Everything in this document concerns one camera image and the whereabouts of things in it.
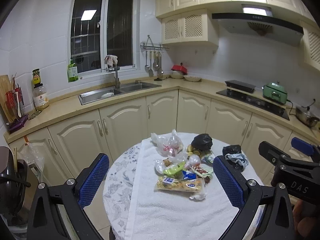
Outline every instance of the black plastic bag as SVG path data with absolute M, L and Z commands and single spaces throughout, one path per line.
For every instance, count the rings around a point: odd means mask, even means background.
M 210 150 L 212 146 L 212 138 L 207 133 L 199 134 L 193 138 L 191 146 L 201 151 Z
M 236 145 L 229 145 L 226 147 L 222 148 L 222 155 L 223 157 L 226 156 L 226 154 L 237 154 L 237 153 L 241 153 L 241 146 L 236 144 Z M 239 165 L 238 163 L 234 163 L 231 160 L 227 160 L 227 162 L 236 170 L 239 170 L 240 172 L 244 171 L 243 166 Z

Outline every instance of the faucet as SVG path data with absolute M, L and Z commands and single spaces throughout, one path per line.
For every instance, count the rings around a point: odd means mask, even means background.
M 107 64 L 107 57 L 105 57 L 104 63 Z M 116 88 L 120 88 L 120 80 L 119 80 L 119 76 L 118 76 L 118 70 L 120 70 L 120 67 L 118 67 L 117 65 L 113 65 L 113 67 L 107 65 L 107 68 L 106 68 L 106 72 L 113 72 L 113 71 L 116 72 L 116 76 L 115 76 Z

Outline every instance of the white towel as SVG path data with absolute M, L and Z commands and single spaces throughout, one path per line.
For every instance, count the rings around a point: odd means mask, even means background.
M 118 57 L 114 55 L 107 55 L 107 65 L 113 66 L 118 64 Z
M 196 134 L 178 133 L 178 136 L 186 147 Z M 213 139 L 211 150 L 215 156 L 222 155 L 224 146 L 227 144 Z M 191 193 L 154 191 L 157 182 L 154 162 L 159 158 L 163 157 L 157 153 L 151 139 L 143 140 L 132 189 L 125 240 L 218 239 L 239 209 L 231 205 L 216 176 L 206 185 L 207 196 L 202 201 L 190 200 Z M 255 179 L 263 185 L 251 164 L 242 174 L 246 179 Z M 256 226 L 260 214 L 261 209 L 258 209 L 247 235 Z

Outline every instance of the stack of bowls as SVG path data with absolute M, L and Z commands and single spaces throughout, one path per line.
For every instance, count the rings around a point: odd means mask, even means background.
M 172 70 L 172 73 L 170 74 L 170 76 L 175 79 L 182 79 L 183 75 L 184 75 L 184 73 L 182 71 L 178 71 L 178 70 Z

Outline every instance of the green dish soap bottle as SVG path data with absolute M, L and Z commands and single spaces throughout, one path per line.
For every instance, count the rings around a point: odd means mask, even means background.
M 68 82 L 77 81 L 79 79 L 78 68 L 76 63 L 73 63 L 72 58 L 70 60 L 70 64 L 67 67 L 67 71 L 68 71 Z

